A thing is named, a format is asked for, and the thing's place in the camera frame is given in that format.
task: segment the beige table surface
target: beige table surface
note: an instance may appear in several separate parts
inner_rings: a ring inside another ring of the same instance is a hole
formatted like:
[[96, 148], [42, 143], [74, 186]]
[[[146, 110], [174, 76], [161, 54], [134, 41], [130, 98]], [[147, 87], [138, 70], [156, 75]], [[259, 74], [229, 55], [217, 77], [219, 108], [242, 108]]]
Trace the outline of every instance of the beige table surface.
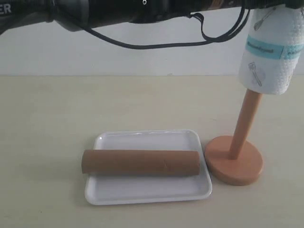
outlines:
[[304, 77], [265, 95], [250, 141], [257, 183], [212, 178], [206, 200], [91, 206], [84, 149], [107, 131], [193, 129], [202, 145], [232, 134], [245, 93], [233, 76], [0, 77], [0, 227], [299, 228], [304, 222]]

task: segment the paper towel roll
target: paper towel roll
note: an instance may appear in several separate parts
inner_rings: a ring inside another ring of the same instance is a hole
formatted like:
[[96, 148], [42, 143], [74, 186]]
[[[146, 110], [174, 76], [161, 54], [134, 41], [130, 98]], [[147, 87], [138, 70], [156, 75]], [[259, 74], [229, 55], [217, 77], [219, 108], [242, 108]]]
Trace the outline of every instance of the paper towel roll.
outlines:
[[238, 78], [262, 94], [284, 93], [304, 47], [304, 11], [280, 5], [256, 9]]

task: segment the white tray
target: white tray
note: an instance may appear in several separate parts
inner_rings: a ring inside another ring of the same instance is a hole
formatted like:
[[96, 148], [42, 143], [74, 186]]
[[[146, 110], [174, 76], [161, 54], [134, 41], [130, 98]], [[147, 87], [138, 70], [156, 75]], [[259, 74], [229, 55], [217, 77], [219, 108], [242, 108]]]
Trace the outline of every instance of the white tray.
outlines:
[[192, 130], [108, 132], [94, 149], [192, 150], [200, 155], [200, 174], [191, 177], [88, 175], [86, 200], [94, 205], [152, 203], [207, 198], [212, 191], [199, 136]]

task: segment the paper towel tube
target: paper towel tube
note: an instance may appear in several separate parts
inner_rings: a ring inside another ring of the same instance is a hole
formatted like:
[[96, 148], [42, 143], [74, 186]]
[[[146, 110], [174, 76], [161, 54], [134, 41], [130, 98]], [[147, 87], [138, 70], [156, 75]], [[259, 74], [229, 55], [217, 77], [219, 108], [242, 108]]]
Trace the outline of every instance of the paper towel tube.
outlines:
[[197, 151], [86, 150], [82, 173], [190, 176], [200, 173]]

